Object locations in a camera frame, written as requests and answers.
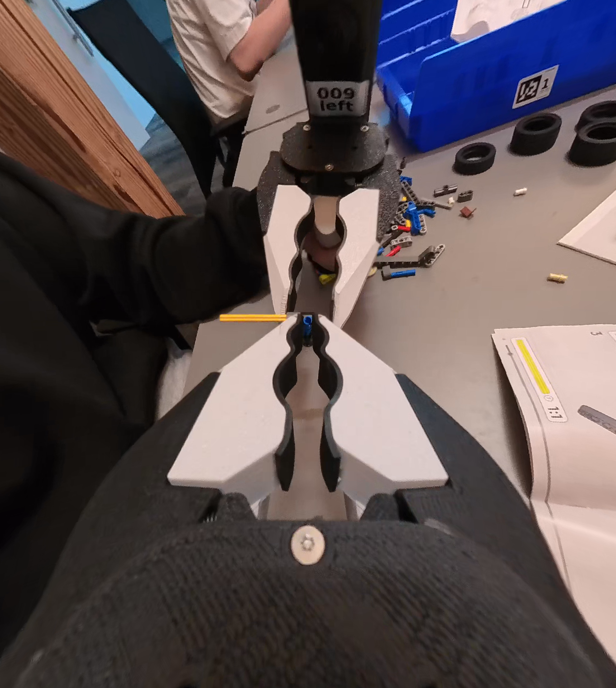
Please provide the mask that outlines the person's left hand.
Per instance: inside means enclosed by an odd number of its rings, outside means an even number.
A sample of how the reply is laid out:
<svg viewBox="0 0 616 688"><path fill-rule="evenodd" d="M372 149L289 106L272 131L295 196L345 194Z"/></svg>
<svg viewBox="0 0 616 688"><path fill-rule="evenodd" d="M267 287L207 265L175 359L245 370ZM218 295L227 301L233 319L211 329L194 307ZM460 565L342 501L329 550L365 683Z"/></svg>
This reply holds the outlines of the person's left hand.
<svg viewBox="0 0 616 688"><path fill-rule="evenodd" d="M328 248L324 247L314 233L309 233L304 238L302 248L306 252L307 257L317 266L317 269L329 274L338 271L337 255L339 245Z"/></svg>

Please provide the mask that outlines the black rubber tire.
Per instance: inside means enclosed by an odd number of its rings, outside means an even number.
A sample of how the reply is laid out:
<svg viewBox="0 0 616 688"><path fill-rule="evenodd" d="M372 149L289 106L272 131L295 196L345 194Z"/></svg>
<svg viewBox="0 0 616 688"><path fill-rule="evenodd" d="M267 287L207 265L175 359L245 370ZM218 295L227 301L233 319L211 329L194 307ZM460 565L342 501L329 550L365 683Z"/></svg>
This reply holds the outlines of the black rubber tire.
<svg viewBox="0 0 616 688"><path fill-rule="evenodd" d="M616 100L605 100L589 105L579 117L575 126L575 131L579 131L584 126L616 121Z"/></svg>
<svg viewBox="0 0 616 688"><path fill-rule="evenodd" d="M580 127L568 159L580 167L602 167L616 162L616 120L599 120Z"/></svg>
<svg viewBox="0 0 616 688"><path fill-rule="evenodd" d="M551 112L523 117L514 127L509 150L518 156L544 153L554 146L561 125L561 116Z"/></svg>
<svg viewBox="0 0 616 688"><path fill-rule="evenodd" d="M461 176L476 176L493 167L496 148L489 142L472 142L455 154L452 169Z"/></svg>

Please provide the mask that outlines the lego instruction booklet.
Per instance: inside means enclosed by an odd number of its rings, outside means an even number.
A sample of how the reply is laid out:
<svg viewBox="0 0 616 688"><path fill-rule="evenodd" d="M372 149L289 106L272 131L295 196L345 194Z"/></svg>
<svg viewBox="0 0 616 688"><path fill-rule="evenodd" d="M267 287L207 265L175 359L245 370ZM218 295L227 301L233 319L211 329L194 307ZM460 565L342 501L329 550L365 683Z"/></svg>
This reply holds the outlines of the lego instruction booklet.
<svg viewBox="0 0 616 688"><path fill-rule="evenodd" d="M525 427L534 516L616 663L616 324L497 329L492 340Z"/></svg>

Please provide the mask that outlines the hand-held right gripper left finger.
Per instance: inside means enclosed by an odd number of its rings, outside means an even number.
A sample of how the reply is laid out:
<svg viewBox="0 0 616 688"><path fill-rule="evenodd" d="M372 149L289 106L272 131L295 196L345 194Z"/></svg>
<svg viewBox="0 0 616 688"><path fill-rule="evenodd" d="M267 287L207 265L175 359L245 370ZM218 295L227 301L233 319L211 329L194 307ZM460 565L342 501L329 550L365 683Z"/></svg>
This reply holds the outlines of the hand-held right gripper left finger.
<svg viewBox="0 0 616 688"><path fill-rule="evenodd" d="M288 316L224 366L169 470L174 486L242 493L256 503L291 486L300 317Z"/></svg>

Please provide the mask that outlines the pile of lego pieces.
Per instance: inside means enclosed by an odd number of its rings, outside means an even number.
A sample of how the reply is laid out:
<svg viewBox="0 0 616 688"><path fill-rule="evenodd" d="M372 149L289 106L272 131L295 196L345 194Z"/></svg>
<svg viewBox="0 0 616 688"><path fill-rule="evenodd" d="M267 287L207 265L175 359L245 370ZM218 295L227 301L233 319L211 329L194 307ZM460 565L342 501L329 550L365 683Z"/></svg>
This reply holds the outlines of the pile of lego pieces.
<svg viewBox="0 0 616 688"><path fill-rule="evenodd" d="M413 189L412 178L399 174L400 198L397 210L379 243L379 249L367 277L381 273L382 280L412 277L419 269L431 268L445 251L444 244L430 245L417 254L403 255L415 247L415 238L427 234L426 220L434 218L437 210L451 210L458 203L474 197L473 190L459 191L458 185L443 185L433 191L431 200L419 196Z"/></svg>

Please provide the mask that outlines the black chair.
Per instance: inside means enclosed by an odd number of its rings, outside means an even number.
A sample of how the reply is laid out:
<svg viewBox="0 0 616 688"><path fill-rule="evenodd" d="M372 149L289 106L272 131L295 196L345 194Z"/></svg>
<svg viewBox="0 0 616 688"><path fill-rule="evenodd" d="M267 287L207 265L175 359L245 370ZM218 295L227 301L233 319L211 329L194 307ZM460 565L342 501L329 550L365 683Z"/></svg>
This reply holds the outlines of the black chair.
<svg viewBox="0 0 616 688"><path fill-rule="evenodd" d="M167 53L127 1L97 1L69 16L172 130L204 197L211 193L218 138L185 71Z"/></svg>

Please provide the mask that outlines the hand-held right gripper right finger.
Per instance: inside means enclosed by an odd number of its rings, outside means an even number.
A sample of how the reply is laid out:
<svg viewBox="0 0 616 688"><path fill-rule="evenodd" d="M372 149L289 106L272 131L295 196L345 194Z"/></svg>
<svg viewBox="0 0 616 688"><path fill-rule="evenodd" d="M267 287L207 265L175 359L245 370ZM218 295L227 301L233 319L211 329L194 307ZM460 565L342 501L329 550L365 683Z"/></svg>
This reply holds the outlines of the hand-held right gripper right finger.
<svg viewBox="0 0 616 688"><path fill-rule="evenodd" d="M329 491L365 508L376 494L445 486L448 472L395 371L322 315L312 348L328 398L320 466Z"/></svg>

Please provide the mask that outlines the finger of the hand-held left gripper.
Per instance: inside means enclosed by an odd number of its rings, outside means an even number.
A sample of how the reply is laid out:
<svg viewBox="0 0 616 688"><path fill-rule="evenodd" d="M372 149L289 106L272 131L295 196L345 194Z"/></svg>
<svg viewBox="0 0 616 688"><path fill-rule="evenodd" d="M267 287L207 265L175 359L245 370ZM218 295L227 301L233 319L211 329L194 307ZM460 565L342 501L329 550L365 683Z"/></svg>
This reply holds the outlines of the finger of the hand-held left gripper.
<svg viewBox="0 0 616 688"><path fill-rule="evenodd" d="M379 190L358 188L343 196L337 217L344 236L336 255L337 278L332 291L331 320L344 327L359 298L379 250Z"/></svg>
<svg viewBox="0 0 616 688"><path fill-rule="evenodd" d="M299 231L311 210L312 199L299 186L277 187L263 241L271 301L278 315L294 308L295 280L301 270Z"/></svg>

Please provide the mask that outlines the wooden cabinet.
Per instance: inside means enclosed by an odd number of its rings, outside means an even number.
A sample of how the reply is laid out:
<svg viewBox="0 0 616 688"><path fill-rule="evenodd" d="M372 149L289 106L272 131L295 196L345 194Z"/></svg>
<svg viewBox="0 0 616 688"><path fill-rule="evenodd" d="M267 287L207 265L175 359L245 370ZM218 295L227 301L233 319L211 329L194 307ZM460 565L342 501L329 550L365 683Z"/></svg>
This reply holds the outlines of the wooden cabinet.
<svg viewBox="0 0 616 688"><path fill-rule="evenodd" d="M0 148L110 209L153 218L183 215L23 1L0 1Z"/></svg>

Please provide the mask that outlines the blue plastic bin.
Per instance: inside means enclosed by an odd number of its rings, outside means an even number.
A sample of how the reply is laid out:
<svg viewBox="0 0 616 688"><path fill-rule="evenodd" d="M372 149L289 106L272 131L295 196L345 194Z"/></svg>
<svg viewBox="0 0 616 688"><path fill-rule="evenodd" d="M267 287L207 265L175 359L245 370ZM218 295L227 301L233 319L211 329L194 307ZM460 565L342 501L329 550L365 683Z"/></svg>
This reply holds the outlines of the blue plastic bin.
<svg viewBox="0 0 616 688"><path fill-rule="evenodd" d="M459 43L457 1L384 1L377 81L429 152L616 84L616 1L562 1Z"/></svg>

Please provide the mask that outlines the person's black clothing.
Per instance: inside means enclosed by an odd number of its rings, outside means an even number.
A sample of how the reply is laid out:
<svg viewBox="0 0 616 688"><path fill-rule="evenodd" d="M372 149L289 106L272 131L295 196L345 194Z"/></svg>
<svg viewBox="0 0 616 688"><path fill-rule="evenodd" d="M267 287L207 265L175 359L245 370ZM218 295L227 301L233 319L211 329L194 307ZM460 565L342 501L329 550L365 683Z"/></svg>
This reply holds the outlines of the person's black clothing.
<svg viewBox="0 0 616 688"><path fill-rule="evenodd" d="M0 659L93 493L154 422L177 326L96 322L81 305L83 202L0 152Z"/></svg>

